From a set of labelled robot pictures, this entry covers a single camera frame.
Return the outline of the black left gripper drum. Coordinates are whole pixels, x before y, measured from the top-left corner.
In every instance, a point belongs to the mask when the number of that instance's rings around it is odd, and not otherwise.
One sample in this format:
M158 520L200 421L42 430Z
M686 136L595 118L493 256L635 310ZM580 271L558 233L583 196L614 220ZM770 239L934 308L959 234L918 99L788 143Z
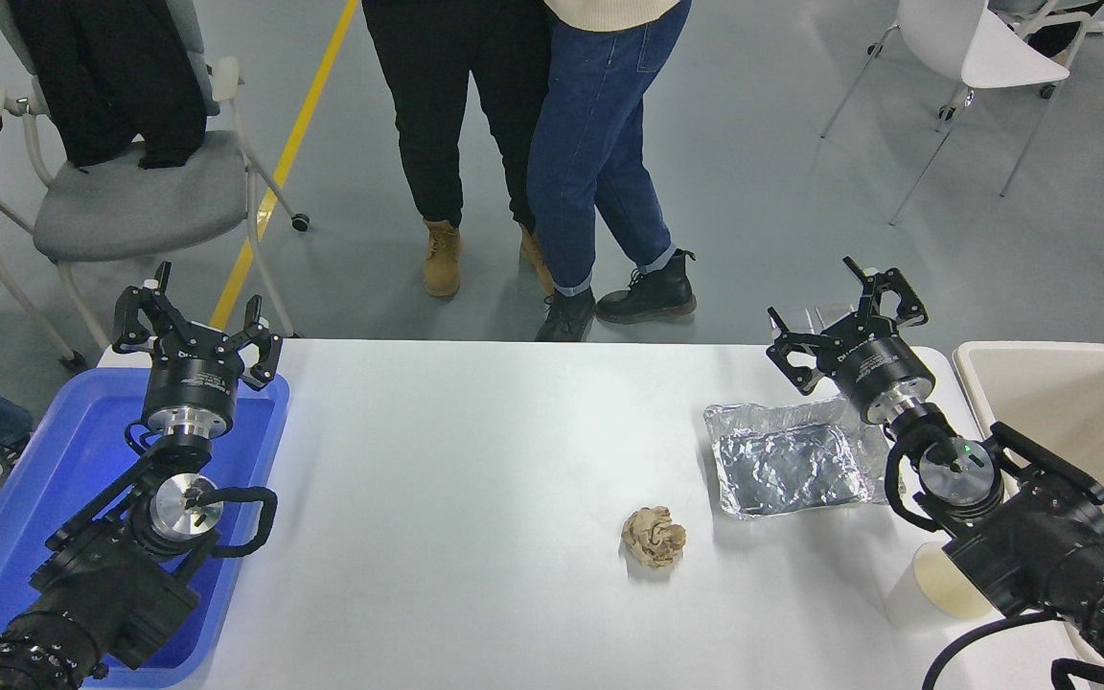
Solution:
M244 371L236 351L216 351L217 336L199 336L189 344L176 333L153 342L148 393L142 412L152 416L163 408L188 406L232 416L236 412L238 380Z

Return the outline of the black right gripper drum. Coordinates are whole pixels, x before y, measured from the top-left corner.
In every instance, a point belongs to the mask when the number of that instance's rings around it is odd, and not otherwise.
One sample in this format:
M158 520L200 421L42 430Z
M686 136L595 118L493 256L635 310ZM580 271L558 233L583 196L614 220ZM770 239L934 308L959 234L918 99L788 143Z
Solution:
M898 336L822 349L818 368L862 416L899 416L923 405L936 384L933 372Z

